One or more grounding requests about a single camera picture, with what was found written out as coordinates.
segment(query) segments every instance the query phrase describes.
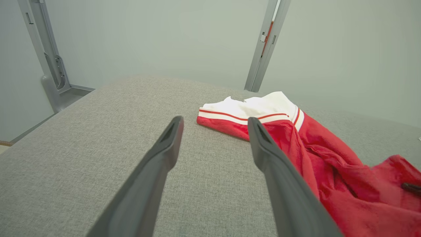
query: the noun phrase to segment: brown trim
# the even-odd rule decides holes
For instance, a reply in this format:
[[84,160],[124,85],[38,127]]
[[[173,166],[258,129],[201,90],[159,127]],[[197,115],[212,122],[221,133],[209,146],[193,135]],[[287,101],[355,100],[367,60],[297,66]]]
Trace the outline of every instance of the brown trim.
[[0,141],[0,145],[12,146],[13,143],[11,143],[11,142],[5,142],[5,141]]

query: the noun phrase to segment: gray fabric surface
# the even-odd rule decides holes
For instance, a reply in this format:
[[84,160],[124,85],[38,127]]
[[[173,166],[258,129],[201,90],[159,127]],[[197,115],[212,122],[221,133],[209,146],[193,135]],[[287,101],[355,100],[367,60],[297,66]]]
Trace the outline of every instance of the gray fabric surface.
[[[276,235],[249,143],[196,124],[205,103],[256,95],[136,77],[93,91],[0,155],[0,236],[85,235],[176,115],[185,120],[183,140],[154,235]],[[366,164],[402,154],[421,167],[421,129],[292,101]]]

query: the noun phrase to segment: white stripe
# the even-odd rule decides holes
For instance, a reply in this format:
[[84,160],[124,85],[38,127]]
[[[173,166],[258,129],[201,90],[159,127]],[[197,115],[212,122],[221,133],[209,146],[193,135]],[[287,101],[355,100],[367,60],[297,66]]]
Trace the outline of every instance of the white stripe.
[[300,128],[303,125],[303,122],[304,122],[304,112],[302,110],[300,110],[300,114],[298,116],[298,120],[295,123],[295,129],[297,129],[297,131],[300,131]]
[[[233,118],[231,116],[224,115],[224,114],[206,113],[206,112],[199,111],[199,117],[203,117],[207,119],[223,119],[223,120],[228,120],[237,124],[247,125],[247,120],[239,120],[237,118]],[[277,121],[277,120],[291,121],[290,118],[286,115],[273,115],[270,117],[259,119],[261,123],[268,123],[268,122]]]

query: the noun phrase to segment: red jacket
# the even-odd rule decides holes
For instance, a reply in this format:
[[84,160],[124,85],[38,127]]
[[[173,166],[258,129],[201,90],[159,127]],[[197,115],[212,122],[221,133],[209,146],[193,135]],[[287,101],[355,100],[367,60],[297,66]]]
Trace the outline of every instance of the red jacket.
[[245,140],[257,117],[346,236],[421,236],[421,173],[399,155],[364,165],[342,140],[282,92],[245,102],[230,97],[199,110],[197,123]]

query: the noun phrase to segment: clothing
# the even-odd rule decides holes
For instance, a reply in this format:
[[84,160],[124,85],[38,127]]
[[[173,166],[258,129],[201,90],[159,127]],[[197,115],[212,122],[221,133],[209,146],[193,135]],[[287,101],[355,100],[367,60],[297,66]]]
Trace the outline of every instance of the clothing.
[[346,236],[421,236],[421,173],[399,155],[372,168],[282,92],[199,109],[197,123],[248,140],[257,117]]

